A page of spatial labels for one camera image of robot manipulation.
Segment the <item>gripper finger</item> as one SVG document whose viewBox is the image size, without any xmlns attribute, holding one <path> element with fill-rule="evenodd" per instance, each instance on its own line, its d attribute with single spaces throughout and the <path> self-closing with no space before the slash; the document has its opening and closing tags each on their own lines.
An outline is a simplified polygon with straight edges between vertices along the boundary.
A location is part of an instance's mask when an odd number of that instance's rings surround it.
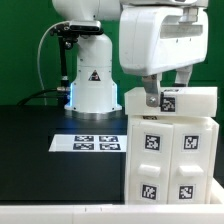
<svg viewBox="0 0 224 224">
<path fill-rule="evenodd" d="M 178 68 L 176 70 L 176 78 L 175 78 L 175 87 L 187 87 L 191 74 L 192 74 L 193 66 L 185 66 Z"/>
<path fill-rule="evenodd" d="M 149 107 L 160 106 L 160 77 L 158 74 L 143 76 L 143 87 L 146 92 L 146 105 Z"/>
</svg>

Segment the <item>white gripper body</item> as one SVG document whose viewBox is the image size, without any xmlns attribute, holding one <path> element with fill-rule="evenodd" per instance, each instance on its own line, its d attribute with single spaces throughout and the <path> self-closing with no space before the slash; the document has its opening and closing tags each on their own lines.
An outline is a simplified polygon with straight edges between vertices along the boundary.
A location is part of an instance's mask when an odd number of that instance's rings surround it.
<svg viewBox="0 0 224 224">
<path fill-rule="evenodd" d="M 129 7 L 120 18 L 119 61 L 126 74 L 147 76 L 205 60 L 208 16 L 182 22 L 177 7 Z"/>
</svg>

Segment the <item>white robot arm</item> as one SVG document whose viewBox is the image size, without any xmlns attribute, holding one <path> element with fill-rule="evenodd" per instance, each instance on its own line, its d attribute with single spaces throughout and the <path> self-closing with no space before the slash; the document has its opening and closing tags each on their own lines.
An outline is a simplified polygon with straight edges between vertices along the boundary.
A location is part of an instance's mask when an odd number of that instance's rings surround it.
<svg viewBox="0 0 224 224">
<path fill-rule="evenodd" d="M 186 87 L 193 65 L 207 53 L 209 0 L 52 0 L 64 18 L 55 28 L 64 48 L 78 45 L 77 76 L 65 109 L 85 118 L 121 111 L 112 80 L 112 41 L 101 22 L 119 22 L 119 62 L 140 76 L 146 105 L 163 107 L 162 74 L 174 70 L 176 87 Z"/>
</svg>

